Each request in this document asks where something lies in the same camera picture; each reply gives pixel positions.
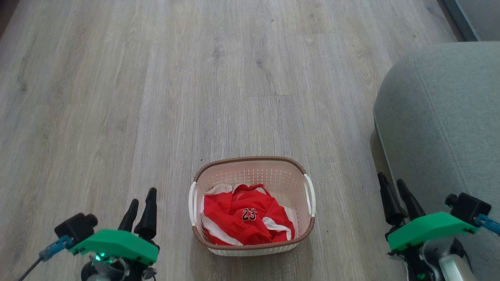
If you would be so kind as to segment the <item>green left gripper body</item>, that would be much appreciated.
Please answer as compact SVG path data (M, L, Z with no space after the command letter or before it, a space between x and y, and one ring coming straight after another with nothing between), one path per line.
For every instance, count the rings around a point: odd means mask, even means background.
M153 267L159 247L151 240L114 229L103 229L70 248L74 255L89 255L82 281L155 281Z

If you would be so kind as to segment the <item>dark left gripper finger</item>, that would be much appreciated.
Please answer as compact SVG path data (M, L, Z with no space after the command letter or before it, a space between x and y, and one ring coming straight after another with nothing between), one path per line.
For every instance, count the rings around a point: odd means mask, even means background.
M133 224L136 219L136 215L139 209L139 201L133 199L130 203L129 209L123 216L120 225L118 226L119 231L132 232Z
M145 198L145 209L134 233L144 240L153 240L157 235L157 189L151 187Z

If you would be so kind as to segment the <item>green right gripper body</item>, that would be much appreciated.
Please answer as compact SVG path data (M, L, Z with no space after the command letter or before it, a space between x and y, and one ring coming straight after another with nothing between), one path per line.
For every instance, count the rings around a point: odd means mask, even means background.
M386 240L389 255L404 261L408 281L475 281L457 236L477 230L446 212L436 212L391 226Z

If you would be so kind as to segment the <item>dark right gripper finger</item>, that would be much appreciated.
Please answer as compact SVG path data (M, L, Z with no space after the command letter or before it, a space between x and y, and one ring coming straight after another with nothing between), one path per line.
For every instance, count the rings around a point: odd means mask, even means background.
M403 223L407 216L400 206L398 197L383 172L377 174L377 179L380 184L380 196L382 199L385 221L391 226L398 226Z
M401 197L402 201L405 203L409 220L412 221L412 220L417 219L419 217L425 216L426 214L425 214L423 208L420 206L417 199L414 197L414 195L407 188L407 185L405 184L405 182L402 179L398 179L396 182L396 185L398 187L400 197Z

